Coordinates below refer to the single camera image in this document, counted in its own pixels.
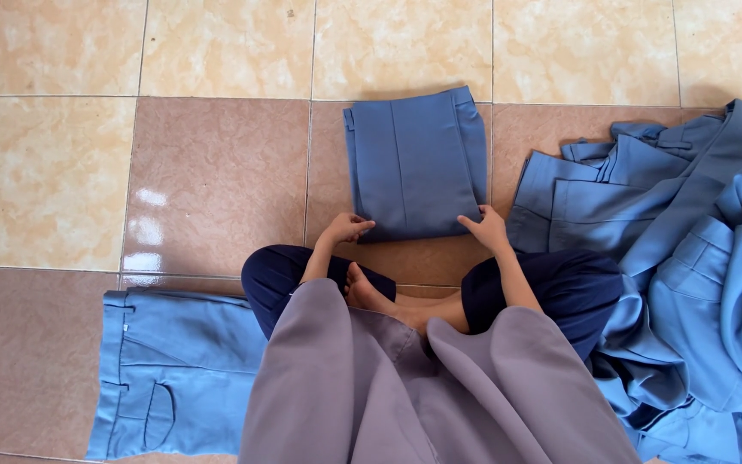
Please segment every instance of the bare foot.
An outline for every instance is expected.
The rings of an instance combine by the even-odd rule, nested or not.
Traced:
[[[349,306],[390,315],[412,329],[417,329],[420,333],[425,334],[426,325],[418,321],[419,317],[417,317],[416,311],[388,300],[385,295],[371,285],[357,263],[351,263],[345,277],[348,281],[348,285],[345,286],[345,301]]]

